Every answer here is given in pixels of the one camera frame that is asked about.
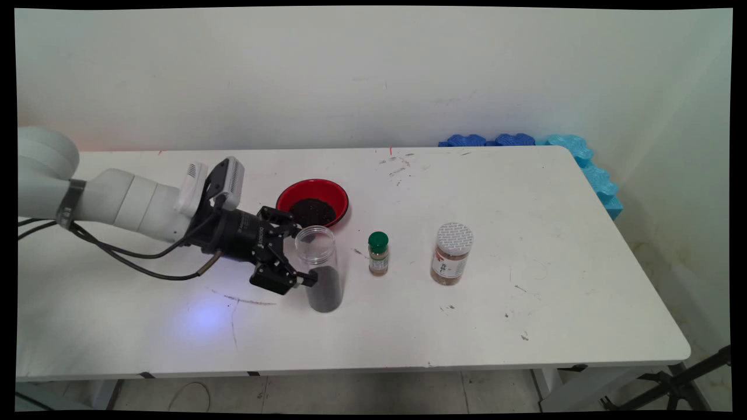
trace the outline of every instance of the jar label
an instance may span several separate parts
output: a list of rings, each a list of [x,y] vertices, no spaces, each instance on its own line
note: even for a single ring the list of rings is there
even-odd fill
[[[467,259],[454,261],[452,259],[445,258],[440,254],[438,250],[436,250],[436,253],[433,254],[433,263],[431,264],[431,268],[433,268],[433,270],[439,276],[446,277],[447,279],[453,279],[462,275],[466,264]]]
[[[371,259],[371,270],[384,270],[389,265],[389,256],[383,259]]]

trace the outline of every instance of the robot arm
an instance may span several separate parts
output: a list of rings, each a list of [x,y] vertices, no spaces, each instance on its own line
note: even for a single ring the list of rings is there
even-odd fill
[[[237,209],[244,167],[233,157],[209,174],[204,164],[193,162],[177,189],[118,169],[89,182],[71,179],[78,166],[75,144],[37,127],[18,129],[18,150],[19,216],[57,219],[65,226],[62,213],[170,243],[196,230],[186,245],[253,263],[249,281],[254,285],[285,294],[299,284],[316,283],[316,277],[294,270],[283,254],[283,238],[299,231],[291,214],[269,207],[257,215]],[[77,197],[69,200],[71,195]]]

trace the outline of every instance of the red bowl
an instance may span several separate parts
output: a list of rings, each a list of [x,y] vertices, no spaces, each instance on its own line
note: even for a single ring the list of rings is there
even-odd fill
[[[307,198],[322,200],[335,210],[337,217],[324,225],[325,227],[330,227],[339,222],[347,213],[349,205],[347,193],[340,185],[326,179],[306,179],[296,182],[280,194],[277,203],[275,203],[275,208],[280,211],[290,211],[293,204]]]

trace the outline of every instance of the blue foam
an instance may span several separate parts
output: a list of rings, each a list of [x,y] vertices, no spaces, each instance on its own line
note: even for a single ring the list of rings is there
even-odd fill
[[[610,181],[610,173],[597,167],[593,162],[581,168],[581,172],[586,176],[589,184],[592,185],[594,192],[599,197],[602,204],[607,204],[617,194],[617,184]]]
[[[604,205],[604,208],[607,210],[607,214],[610,215],[612,220],[615,220],[615,218],[622,212],[622,203],[620,203],[620,200],[618,200],[617,197],[612,197],[610,201]]]
[[[464,147],[464,146],[485,146],[487,140],[479,135],[453,135],[446,141],[439,141],[438,147]]]
[[[495,146],[534,146],[534,138],[524,133],[502,134],[495,138]]]
[[[586,140],[577,135],[551,135],[541,145],[563,146],[568,149],[579,167],[586,167],[592,160],[594,151],[586,147]]]

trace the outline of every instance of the black tripod stand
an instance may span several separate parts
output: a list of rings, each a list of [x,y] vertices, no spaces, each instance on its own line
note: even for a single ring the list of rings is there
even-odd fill
[[[608,397],[601,399],[601,403],[606,410],[637,410],[667,394],[669,395],[669,402],[666,405],[667,410],[676,410],[677,403],[680,400],[687,400],[690,402],[690,406],[694,410],[706,410],[706,406],[702,402],[698,402],[700,401],[700,398],[696,397],[696,390],[691,382],[708,372],[722,367],[723,365],[731,366],[731,345],[724,347],[713,356],[682,371],[675,372],[678,367],[670,366],[672,371],[675,372],[674,376],[663,371],[658,374],[643,374],[639,376],[638,379],[653,380],[654,382],[659,383],[659,385],[649,389],[641,395],[638,395],[621,406],[613,404]]]

